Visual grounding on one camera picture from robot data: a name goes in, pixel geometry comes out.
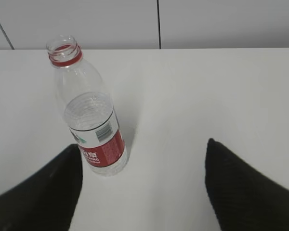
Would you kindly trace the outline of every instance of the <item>bottle neck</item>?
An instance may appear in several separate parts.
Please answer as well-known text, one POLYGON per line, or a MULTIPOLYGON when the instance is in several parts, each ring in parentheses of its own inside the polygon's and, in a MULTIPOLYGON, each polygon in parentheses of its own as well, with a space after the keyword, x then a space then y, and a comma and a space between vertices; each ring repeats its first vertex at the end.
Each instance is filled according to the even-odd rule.
POLYGON ((59 36, 47 42, 49 59, 54 67, 69 67, 82 60, 82 51, 72 36, 59 36))

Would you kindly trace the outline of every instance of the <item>barcode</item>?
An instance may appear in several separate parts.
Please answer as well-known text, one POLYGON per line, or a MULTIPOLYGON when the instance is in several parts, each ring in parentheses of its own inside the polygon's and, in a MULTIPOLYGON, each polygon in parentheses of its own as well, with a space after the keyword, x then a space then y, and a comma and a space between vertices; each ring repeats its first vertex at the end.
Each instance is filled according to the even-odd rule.
POLYGON ((101 129, 95 132, 98 141, 102 142, 103 140, 107 139, 112 134, 112 129, 110 123, 106 123, 101 129))

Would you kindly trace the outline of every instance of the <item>plastic water bottle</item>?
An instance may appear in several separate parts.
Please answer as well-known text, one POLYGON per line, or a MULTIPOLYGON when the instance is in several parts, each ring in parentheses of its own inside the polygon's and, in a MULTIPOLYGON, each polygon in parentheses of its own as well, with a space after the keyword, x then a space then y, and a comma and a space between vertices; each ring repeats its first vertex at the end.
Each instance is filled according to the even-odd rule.
POLYGON ((54 67, 57 104, 81 153, 97 174, 117 174, 128 154, 100 74, 83 58, 72 36, 59 36, 46 47, 54 67))

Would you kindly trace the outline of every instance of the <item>red label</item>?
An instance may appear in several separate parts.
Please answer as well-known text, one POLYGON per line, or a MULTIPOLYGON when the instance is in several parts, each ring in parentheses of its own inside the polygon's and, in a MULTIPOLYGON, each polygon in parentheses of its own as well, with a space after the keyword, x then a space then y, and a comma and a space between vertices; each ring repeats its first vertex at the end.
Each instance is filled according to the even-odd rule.
POLYGON ((95 148, 78 146, 90 165, 95 167, 106 167, 119 160, 124 152, 125 144, 118 129, 113 138, 102 146, 95 148))

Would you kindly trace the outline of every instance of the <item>bottle body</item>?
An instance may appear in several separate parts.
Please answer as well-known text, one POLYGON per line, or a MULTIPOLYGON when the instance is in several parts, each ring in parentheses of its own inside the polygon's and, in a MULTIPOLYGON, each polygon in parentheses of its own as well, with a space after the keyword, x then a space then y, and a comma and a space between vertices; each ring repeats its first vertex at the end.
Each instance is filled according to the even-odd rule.
POLYGON ((47 49, 55 67, 59 110, 90 168, 100 175, 115 175, 126 165, 128 154, 111 97, 97 70, 82 53, 80 57, 80 48, 75 51, 74 38, 56 41, 47 49))

